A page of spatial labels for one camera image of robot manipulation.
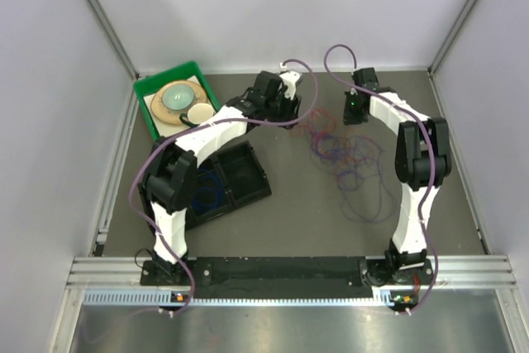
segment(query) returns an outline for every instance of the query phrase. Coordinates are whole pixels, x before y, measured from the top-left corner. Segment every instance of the black box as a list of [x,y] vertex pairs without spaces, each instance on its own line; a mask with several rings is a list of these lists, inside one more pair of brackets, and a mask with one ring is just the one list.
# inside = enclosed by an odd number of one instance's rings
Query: black box
[[219,150],[198,168],[198,190],[185,216],[186,230],[272,194],[248,141]]

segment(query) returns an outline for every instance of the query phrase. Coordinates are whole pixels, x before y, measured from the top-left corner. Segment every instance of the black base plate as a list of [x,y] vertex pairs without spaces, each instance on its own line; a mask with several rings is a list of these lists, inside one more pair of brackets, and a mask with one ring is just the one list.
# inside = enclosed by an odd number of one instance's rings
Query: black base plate
[[[371,298],[372,285],[383,274],[383,259],[353,257],[257,257],[188,258],[195,278],[195,298],[240,299],[325,299]],[[429,261],[423,268],[399,272],[385,284],[413,286],[413,275],[421,284],[431,282]],[[189,286],[180,267],[175,274],[165,273],[154,261],[144,263],[141,285]]]

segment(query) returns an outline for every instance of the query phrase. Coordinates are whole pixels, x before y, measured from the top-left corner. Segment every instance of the green tray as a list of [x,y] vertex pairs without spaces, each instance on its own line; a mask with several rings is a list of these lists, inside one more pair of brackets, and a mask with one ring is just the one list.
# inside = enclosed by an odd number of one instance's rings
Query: green tray
[[155,140],[158,139],[160,135],[156,130],[155,123],[153,122],[152,117],[150,116],[149,109],[147,109],[147,105],[145,104],[143,97],[156,93],[167,83],[171,83],[175,80],[187,80],[192,76],[197,77],[202,87],[204,87],[204,90],[206,90],[207,97],[211,101],[213,107],[216,111],[218,111],[221,106],[217,98],[215,97],[215,94],[213,94],[211,87],[209,87],[209,84],[207,84],[206,78],[202,74],[202,71],[200,70],[195,61],[186,62],[185,64],[181,64],[172,69],[166,70],[159,74],[155,74],[154,76],[149,76],[148,78],[138,80],[134,83],[134,92],[136,93],[138,101],[140,102],[141,112],[143,113],[143,117],[147,121],[147,126],[149,127],[150,134]]

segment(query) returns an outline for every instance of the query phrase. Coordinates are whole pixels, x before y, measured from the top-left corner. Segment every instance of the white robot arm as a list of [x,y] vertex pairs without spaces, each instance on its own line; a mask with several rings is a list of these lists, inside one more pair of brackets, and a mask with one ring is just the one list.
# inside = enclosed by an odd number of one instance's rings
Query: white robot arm
[[[215,122],[232,118],[272,122],[296,119],[301,102],[296,87],[301,78],[302,75],[294,71],[279,75],[261,72],[254,86],[243,96],[228,101],[215,116],[203,123],[211,127],[178,138],[153,161],[140,186],[144,210],[155,219],[165,240],[179,257],[188,250],[184,237],[185,213],[196,191],[197,168],[227,142],[255,127],[247,122]],[[156,236],[155,253],[162,260],[176,263],[159,236]]]
[[[397,137],[395,171],[403,186],[398,226],[385,252],[385,272],[393,275],[399,271],[421,268],[427,257],[427,243],[418,216],[418,204],[427,189],[430,160],[423,147],[418,124],[409,115],[395,108],[397,105],[411,112],[423,122],[433,144],[435,155],[435,183],[422,205],[424,226],[427,227],[431,204],[451,170],[448,126],[442,118],[429,118],[413,110],[391,88],[381,88],[374,69],[359,69],[353,74],[357,86],[368,88],[383,99],[352,89],[346,92],[345,124],[368,121],[371,115],[383,122]],[[145,172],[140,193],[145,212],[160,227],[165,240],[175,253],[182,257],[188,248],[184,238],[185,213],[196,192],[197,168],[212,153],[228,141],[246,134],[255,127],[247,122],[225,122],[222,119],[259,119],[285,122],[297,118],[300,98],[296,86],[301,74],[285,71],[280,75],[261,72],[253,87],[243,96],[235,97],[205,124],[208,129],[195,131],[168,145]],[[160,237],[156,237],[155,253],[168,266],[176,259],[166,250]]]
[[428,225],[433,200],[444,177],[451,171],[448,125],[443,118],[430,118],[417,112],[391,88],[381,88],[373,68],[355,71],[353,80],[355,85],[376,92],[380,97],[387,98],[389,102],[351,89],[346,92],[344,123],[367,122],[370,115],[379,119],[398,137],[395,171],[403,186],[403,198],[397,230],[386,251],[387,266],[391,272],[422,267],[427,255],[427,242],[422,232],[418,208],[427,190],[430,160],[416,120],[396,107],[409,111],[424,124],[434,150],[435,182],[422,205],[422,222],[425,228]]

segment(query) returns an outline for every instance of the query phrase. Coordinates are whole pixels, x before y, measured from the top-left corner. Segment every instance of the small blue object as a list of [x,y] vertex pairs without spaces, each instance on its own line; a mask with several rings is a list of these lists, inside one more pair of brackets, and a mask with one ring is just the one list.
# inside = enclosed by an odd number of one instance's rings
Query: small blue object
[[182,111],[195,99],[195,92],[185,83],[178,83],[164,91],[162,103],[171,111]]
[[[220,179],[210,170],[208,169],[198,169],[198,171],[201,171],[205,173],[201,180],[204,179],[213,179],[217,183],[217,189],[214,188],[200,188],[197,191],[197,194],[195,195],[195,198],[193,199],[192,206],[193,209],[199,212],[207,212],[210,210],[215,210],[218,208],[218,206],[221,204],[222,195],[224,194],[224,189],[222,187],[222,182]],[[201,192],[211,192],[215,195],[215,202],[213,203],[201,203],[198,201],[198,195]]]

